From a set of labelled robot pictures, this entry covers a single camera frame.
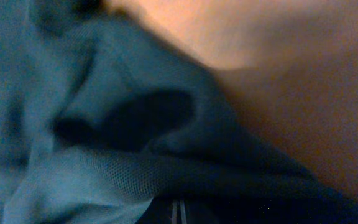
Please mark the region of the black t-shirt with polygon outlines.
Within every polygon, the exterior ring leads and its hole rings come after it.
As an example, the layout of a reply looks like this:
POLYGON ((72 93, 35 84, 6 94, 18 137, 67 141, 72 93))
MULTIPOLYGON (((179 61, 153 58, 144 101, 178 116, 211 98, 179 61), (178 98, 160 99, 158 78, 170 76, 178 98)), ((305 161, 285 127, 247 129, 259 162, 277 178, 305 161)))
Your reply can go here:
POLYGON ((203 68, 97 1, 0 1, 0 223, 358 223, 203 68))

